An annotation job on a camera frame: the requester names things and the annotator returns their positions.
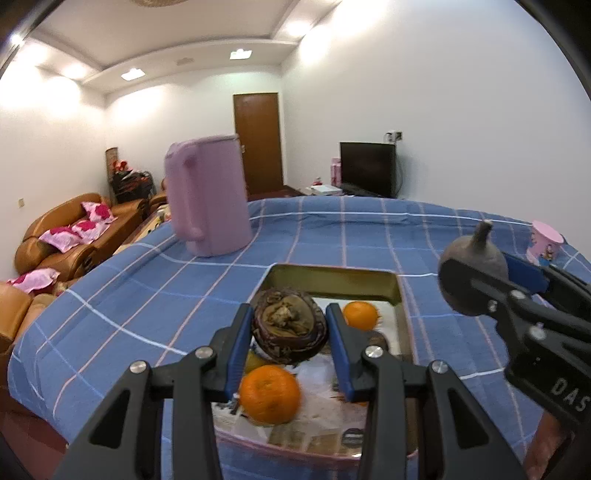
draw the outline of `ceiling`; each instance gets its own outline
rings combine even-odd
[[[291,0],[187,0],[147,8],[131,0],[66,0],[41,28],[108,67],[184,43],[268,38],[290,4]]]
[[[278,65],[306,32],[290,27],[297,23],[311,28],[339,2],[185,0],[144,7],[134,0],[65,0],[31,37],[85,66],[87,75],[80,79],[84,85],[111,93],[187,70]],[[230,60],[230,52],[238,48],[252,50],[251,58]],[[40,66],[63,74],[64,57],[59,64],[54,58],[47,56]],[[142,69],[146,76],[125,81],[121,74],[131,68]]]

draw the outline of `ceiling vent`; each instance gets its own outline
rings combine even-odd
[[[131,0],[142,7],[169,7],[170,5],[182,4],[187,0]]]
[[[195,59],[185,57],[183,59],[177,60],[177,67],[181,67],[183,65],[186,65],[187,63],[193,63],[194,61],[195,61]]]

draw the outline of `cartoon cup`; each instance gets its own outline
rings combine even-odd
[[[534,265],[549,265],[556,260],[564,238],[550,225],[538,220],[531,224],[531,242],[527,249],[527,260]]]

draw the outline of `wall outlet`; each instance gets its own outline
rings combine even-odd
[[[384,140],[388,143],[396,143],[399,140],[402,140],[402,132],[397,132],[396,130],[388,130],[384,135]]]

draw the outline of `wooden door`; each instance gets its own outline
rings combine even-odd
[[[281,190],[283,168],[277,94],[234,95],[234,123],[242,144],[248,193]]]

